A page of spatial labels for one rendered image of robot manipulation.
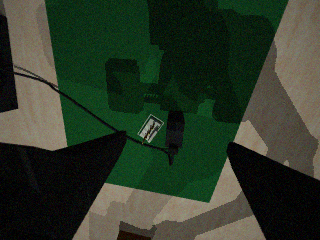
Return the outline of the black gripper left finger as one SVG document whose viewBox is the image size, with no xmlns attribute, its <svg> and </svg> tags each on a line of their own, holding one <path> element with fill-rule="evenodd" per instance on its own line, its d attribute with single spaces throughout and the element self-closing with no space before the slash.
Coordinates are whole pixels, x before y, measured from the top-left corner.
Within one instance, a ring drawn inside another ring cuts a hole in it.
<svg viewBox="0 0 320 240">
<path fill-rule="evenodd" d="M 54 151 L 0 142 L 0 179 L 26 183 L 48 237 L 72 240 L 126 141 L 121 130 Z"/>
</svg>

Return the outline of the green circuit board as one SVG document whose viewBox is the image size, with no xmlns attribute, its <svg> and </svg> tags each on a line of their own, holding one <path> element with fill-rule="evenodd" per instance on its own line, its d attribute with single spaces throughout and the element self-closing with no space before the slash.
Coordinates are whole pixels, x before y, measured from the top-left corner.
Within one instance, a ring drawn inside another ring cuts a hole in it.
<svg viewBox="0 0 320 240">
<path fill-rule="evenodd" d="M 105 183 L 210 203 L 289 0 L 45 0 L 60 92 L 127 137 Z"/>
</svg>

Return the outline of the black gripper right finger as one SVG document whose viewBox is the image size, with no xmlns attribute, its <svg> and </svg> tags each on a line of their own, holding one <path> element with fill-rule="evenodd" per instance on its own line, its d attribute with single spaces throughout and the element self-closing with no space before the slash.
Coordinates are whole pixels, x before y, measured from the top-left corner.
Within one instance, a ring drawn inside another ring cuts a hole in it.
<svg viewBox="0 0 320 240">
<path fill-rule="evenodd" d="M 235 142 L 227 155 L 266 240 L 320 240 L 320 180 Z"/>
</svg>

